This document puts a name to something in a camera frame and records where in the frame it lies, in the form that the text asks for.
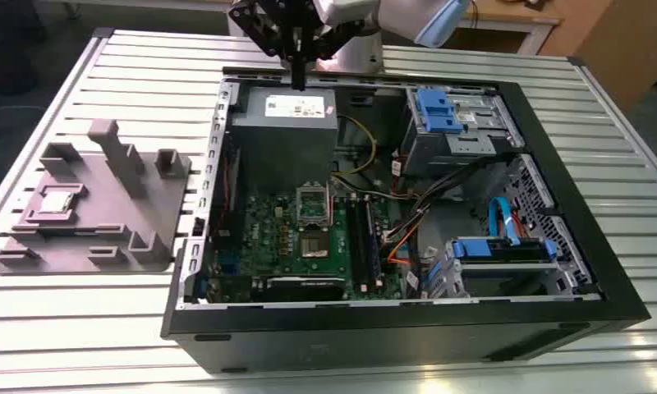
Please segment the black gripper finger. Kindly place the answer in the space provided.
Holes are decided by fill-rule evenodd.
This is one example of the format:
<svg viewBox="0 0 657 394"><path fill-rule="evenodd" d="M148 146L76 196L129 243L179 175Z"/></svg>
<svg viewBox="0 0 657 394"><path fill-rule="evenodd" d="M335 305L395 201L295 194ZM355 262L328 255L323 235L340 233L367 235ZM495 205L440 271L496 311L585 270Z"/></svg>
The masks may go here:
<svg viewBox="0 0 657 394"><path fill-rule="evenodd" d="M352 37L357 34L356 23L341 23L328 29L325 33L316 34L317 27L305 26L301 29L301 43L299 47L299 90L304 91L307 83L307 70L316 60L329 60Z"/></svg>
<svg viewBox="0 0 657 394"><path fill-rule="evenodd" d="M247 36L255 41L261 51L269 56L277 56L285 62L292 75L292 88L299 90L299 47L303 28L284 28L277 26L271 28L253 25L253 14L251 7L255 2L233 2L228 11L228 16L243 30Z"/></svg>

